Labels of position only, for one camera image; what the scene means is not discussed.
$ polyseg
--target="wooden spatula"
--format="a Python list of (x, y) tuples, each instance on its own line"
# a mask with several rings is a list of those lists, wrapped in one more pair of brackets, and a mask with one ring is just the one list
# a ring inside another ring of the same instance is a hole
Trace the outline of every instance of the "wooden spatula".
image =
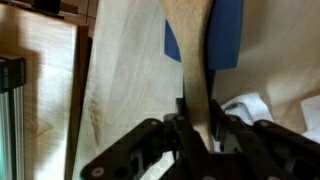
[(212, 149), (203, 44), (212, 0), (159, 0), (176, 37), (183, 64), (188, 117), (208, 150)]

